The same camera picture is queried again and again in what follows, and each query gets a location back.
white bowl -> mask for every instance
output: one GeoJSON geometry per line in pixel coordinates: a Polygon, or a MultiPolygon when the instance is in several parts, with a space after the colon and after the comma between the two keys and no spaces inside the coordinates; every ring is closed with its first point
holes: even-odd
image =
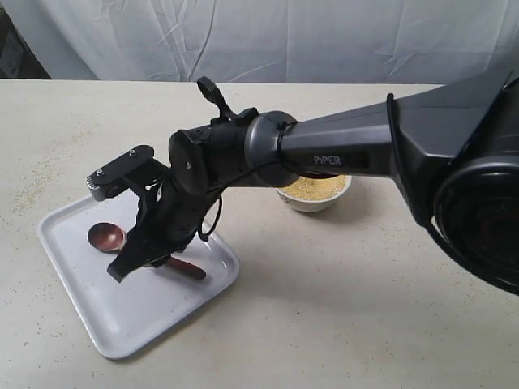
{"type": "Polygon", "coordinates": [[[281,197],[281,199],[296,211],[319,212],[331,207],[344,193],[346,193],[350,185],[351,176],[346,176],[344,187],[341,189],[341,191],[335,194],[333,197],[324,200],[301,200],[296,199],[295,197],[290,196],[289,194],[286,194],[285,192],[283,192],[282,188],[276,188],[276,191],[281,197]]]}

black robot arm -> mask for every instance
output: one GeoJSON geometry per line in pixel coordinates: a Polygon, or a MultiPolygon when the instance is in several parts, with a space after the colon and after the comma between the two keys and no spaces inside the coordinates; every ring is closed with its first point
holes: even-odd
{"type": "Polygon", "coordinates": [[[519,87],[510,71],[306,122],[281,111],[235,114],[209,79],[198,85],[220,115],[171,136],[169,168],[140,146],[88,178],[98,200],[126,189],[140,198],[127,245],[108,269],[119,282],[141,266],[162,265],[196,234],[206,240],[212,231],[201,230],[204,217],[215,202],[219,217],[229,186],[350,174],[393,179],[448,255],[519,294],[519,87]]]}

spoon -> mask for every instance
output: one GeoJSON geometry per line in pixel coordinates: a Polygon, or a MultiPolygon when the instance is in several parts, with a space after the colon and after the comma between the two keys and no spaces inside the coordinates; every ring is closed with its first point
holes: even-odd
{"type": "MultiPolygon", "coordinates": [[[[117,254],[127,242],[127,233],[115,224],[101,222],[93,225],[88,230],[87,239],[88,242],[101,253],[117,254]]],[[[204,269],[192,263],[176,259],[173,256],[167,260],[166,266],[195,280],[203,280],[207,275],[204,269]]]]}

rectangular tray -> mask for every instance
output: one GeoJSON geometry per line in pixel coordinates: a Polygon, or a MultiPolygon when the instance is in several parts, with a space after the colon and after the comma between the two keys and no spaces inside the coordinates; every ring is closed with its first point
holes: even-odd
{"type": "Polygon", "coordinates": [[[118,284],[106,272],[115,255],[91,247],[87,231],[100,221],[128,231],[135,224],[137,201],[130,191],[102,203],[89,196],[47,215],[37,230],[92,342],[110,359],[145,346],[230,286],[239,271],[235,255],[213,234],[209,242],[196,238],[175,254],[202,267],[205,280],[160,267],[141,268],[118,284]]]}

